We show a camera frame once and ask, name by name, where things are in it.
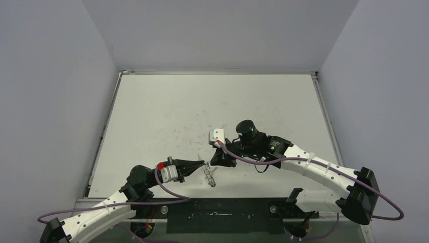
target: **cable tie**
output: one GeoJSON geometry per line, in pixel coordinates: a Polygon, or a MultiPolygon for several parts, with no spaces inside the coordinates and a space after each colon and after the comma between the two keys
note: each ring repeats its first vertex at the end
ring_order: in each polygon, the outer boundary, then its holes
{"type": "Polygon", "coordinates": [[[307,159],[306,165],[304,166],[303,176],[306,176],[308,166],[310,165],[310,162],[311,162],[311,160],[312,160],[312,159],[314,159],[314,157],[315,157],[315,153],[311,152],[311,153],[309,154],[308,159],[307,159]]]}
{"type": "Polygon", "coordinates": [[[331,167],[331,163],[328,163],[325,170],[325,175],[323,176],[323,185],[325,185],[326,182],[326,175],[328,175],[329,167],[331,167]]]}
{"type": "Polygon", "coordinates": [[[106,204],[104,201],[101,201],[101,203],[103,203],[104,207],[106,208],[106,210],[107,210],[107,214],[108,214],[108,215],[110,215],[110,209],[109,209],[109,207],[107,206],[107,204],[106,204]]]}

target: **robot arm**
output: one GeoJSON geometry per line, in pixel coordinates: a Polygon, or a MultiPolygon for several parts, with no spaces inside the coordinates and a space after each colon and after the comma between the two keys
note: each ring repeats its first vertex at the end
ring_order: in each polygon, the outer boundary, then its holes
{"type": "Polygon", "coordinates": [[[158,185],[155,177],[158,177],[161,183],[184,182],[186,176],[203,165],[203,160],[188,161],[169,157],[167,161],[157,165],[156,173],[155,169],[135,166],[127,177],[126,184],[90,211],[62,221],[55,218],[47,222],[40,243],[87,243],[125,219],[136,214],[144,216],[149,207],[131,203],[146,203],[151,200],[154,195],[149,188],[158,185]]]}
{"type": "Polygon", "coordinates": [[[331,164],[314,156],[313,153],[302,150],[288,140],[259,132],[251,120],[239,123],[236,131],[239,141],[234,139],[233,142],[225,138],[222,129],[210,131],[209,144],[218,148],[210,161],[212,166],[235,167],[236,159],[249,157],[257,160],[253,164],[271,164],[280,169],[294,171],[326,186],[329,190],[307,191],[295,188],[288,197],[288,202],[295,203],[303,212],[341,212],[356,223],[369,224],[378,196],[353,180],[339,176],[329,168],[378,190],[377,181],[371,170],[362,168],[361,171],[357,171],[331,164]],[[282,158],[296,160],[275,162],[282,158]],[[319,164],[310,163],[311,160],[316,160],[319,164]]]}

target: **gray wall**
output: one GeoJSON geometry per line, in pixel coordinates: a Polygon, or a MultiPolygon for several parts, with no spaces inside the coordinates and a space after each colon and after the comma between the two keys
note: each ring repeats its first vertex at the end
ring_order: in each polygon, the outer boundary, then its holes
{"type": "Polygon", "coordinates": [[[117,71],[81,1],[0,2],[0,242],[82,196],[117,71]]]}
{"type": "MultiPolygon", "coordinates": [[[[319,73],[346,166],[375,171],[404,211],[377,242],[427,242],[429,2],[360,0],[319,73]]],[[[380,201],[377,215],[396,216],[380,201]]]]}
{"type": "Polygon", "coordinates": [[[119,69],[319,70],[358,0],[83,0],[119,69]]]}

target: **white table surface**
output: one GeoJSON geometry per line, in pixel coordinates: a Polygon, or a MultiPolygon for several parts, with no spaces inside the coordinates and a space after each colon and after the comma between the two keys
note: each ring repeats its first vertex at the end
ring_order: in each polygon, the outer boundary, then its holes
{"type": "MultiPolygon", "coordinates": [[[[267,135],[279,136],[337,164],[332,142],[310,75],[170,74],[123,75],[99,151],[89,197],[108,197],[126,182],[136,165],[154,168],[168,156],[210,160],[208,131],[254,121],[267,135]]],[[[323,186],[294,172],[270,167],[258,174],[253,165],[219,167],[216,187],[202,169],[185,183],[166,187],[189,197],[287,197],[295,187],[323,186]]],[[[171,197],[158,186],[155,197],[171,197]]]]}

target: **screw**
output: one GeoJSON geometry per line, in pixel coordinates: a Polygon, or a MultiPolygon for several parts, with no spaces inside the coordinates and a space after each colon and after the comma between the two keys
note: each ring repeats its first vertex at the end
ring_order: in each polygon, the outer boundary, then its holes
{"type": "Polygon", "coordinates": [[[168,212],[168,207],[167,206],[162,206],[161,207],[161,213],[162,214],[166,214],[168,212]]]}
{"type": "Polygon", "coordinates": [[[273,214],[275,214],[277,212],[277,207],[275,205],[272,205],[270,207],[270,212],[273,213],[273,214]]]}

